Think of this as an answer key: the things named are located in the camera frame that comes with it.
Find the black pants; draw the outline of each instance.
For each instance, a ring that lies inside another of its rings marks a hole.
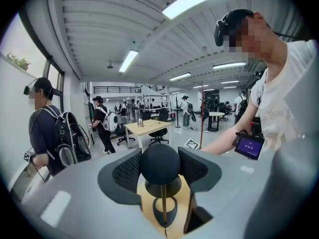
[[[214,112],[216,112],[216,111],[217,111],[217,108],[214,108]],[[216,122],[216,116],[213,117],[213,120],[214,120],[214,122]]]
[[[100,139],[102,140],[104,144],[104,147],[105,147],[104,151],[109,150],[111,153],[115,153],[114,147],[110,140],[110,135],[111,135],[110,131],[105,131],[103,134],[100,134]]]

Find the black t-shirt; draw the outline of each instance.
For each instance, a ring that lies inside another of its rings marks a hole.
[[[99,105],[98,107],[101,107],[106,113],[108,112],[108,109],[104,106],[104,105]],[[102,112],[99,109],[95,109],[94,110],[94,120],[99,120],[100,123],[97,126],[97,130],[99,135],[103,135],[106,133],[106,130],[104,129],[102,123],[104,121],[106,114],[104,112]]]
[[[60,115],[60,110],[55,106],[50,106],[57,115]],[[56,119],[45,110],[36,110],[29,119],[29,134],[30,142],[35,154],[50,153],[49,164],[47,166],[52,176],[64,169],[60,159],[55,152],[55,143],[57,131],[55,127]]]

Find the black backpack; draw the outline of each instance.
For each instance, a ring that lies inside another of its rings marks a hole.
[[[242,117],[242,115],[244,114],[245,110],[247,109],[248,106],[248,102],[247,99],[243,99],[243,101],[240,102],[239,106],[238,106],[238,115],[236,117],[236,123],[240,120],[240,118]]]
[[[90,160],[89,137],[78,124],[75,116],[70,112],[64,112],[58,116],[48,106],[43,108],[56,120],[56,144],[55,151],[64,167]]]

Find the white t-shirt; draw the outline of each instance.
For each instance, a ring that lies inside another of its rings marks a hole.
[[[236,111],[235,111],[235,115],[238,115],[238,113],[239,113],[239,105],[240,105],[240,103],[241,103],[243,100],[246,100],[246,97],[242,97],[242,96],[236,97],[236,99],[235,99],[235,101],[234,101],[234,104],[237,105]]]
[[[181,103],[180,103],[180,108],[183,110],[183,115],[185,114],[185,113],[187,113],[188,114],[188,101],[181,101]]]
[[[266,69],[263,77],[251,91],[252,103],[259,107],[258,114],[265,137],[263,152],[268,149],[276,151],[286,141],[301,135],[297,122],[284,101],[284,96],[300,79],[317,51],[312,40],[287,43],[287,49],[287,60],[280,74],[271,82],[264,83],[268,71]],[[261,93],[259,106],[257,99]]]

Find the railing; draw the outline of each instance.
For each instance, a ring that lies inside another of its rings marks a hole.
[[[151,90],[155,90],[155,91],[160,91],[160,90],[164,90],[165,87],[164,86],[158,86],[158,85],[154,85],[151,87]]]
[[[140,87],[98,86],[93,87],[95,94],[103,93],[141,93]]]

